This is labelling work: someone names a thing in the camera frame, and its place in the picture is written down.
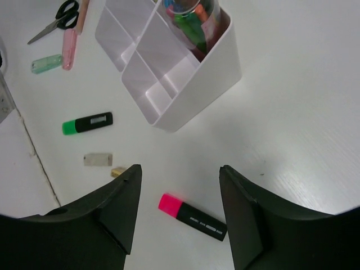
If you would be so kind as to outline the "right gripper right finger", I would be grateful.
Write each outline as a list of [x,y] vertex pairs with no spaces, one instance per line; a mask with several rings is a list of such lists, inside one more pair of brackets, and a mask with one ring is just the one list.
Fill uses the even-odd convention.
[[359,269],[359,208],[308,209],[229,165],[219,183],[235,269]]

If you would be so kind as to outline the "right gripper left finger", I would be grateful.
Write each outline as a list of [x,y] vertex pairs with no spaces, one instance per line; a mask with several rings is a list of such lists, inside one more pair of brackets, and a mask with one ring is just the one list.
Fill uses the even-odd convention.
[[45,215],[1,216],[1,269],[123,269],[131,253],[142,168]]

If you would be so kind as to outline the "clear tube of colored pens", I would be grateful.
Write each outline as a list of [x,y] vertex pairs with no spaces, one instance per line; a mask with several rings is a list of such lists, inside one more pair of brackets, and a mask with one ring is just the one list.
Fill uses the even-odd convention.
[[161,15],[174,35],[202,61],[221,37],[221,8],[214,0],[164,0]]

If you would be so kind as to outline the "yellow pastel pen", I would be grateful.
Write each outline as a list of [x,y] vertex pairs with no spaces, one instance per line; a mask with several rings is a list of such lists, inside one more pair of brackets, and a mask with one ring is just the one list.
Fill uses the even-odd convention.
[[78,22],[76,24],[76,29],[75,29],[77,35],[81,35],[83,32],[89,3],[90,3],[90,0],[82,0],[82,2],[81,2],[80,9],[79,9]]

